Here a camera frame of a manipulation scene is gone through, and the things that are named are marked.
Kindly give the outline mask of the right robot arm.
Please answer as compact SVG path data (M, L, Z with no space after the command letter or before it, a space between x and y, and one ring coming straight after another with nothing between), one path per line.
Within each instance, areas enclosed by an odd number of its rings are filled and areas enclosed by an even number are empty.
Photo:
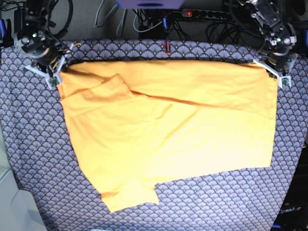
M66 33L73 17L73 2L68 1L69 11L64 27L57 33L51 32L53 27L51 13L58 1L27 0L25 15L21 28L14 36L14 46L26 57L34 61L25 66L45 79L49 89L62 84L60 72L66 59L73 51L74 43L65 44L60 40Z

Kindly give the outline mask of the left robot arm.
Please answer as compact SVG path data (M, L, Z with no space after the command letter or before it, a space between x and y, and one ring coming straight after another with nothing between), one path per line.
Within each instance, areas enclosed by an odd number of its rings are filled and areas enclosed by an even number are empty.
M237 0L238 5L247 6L250 17L256 21L258 31L254 36L262 36L264 42L257 54L265 60L255 58L253 63L265 68L274 75L278 87L291 87L291 70L298 55L292 53L297 43L296 31L292 24L285 22L279 15L279 8L268 0Z

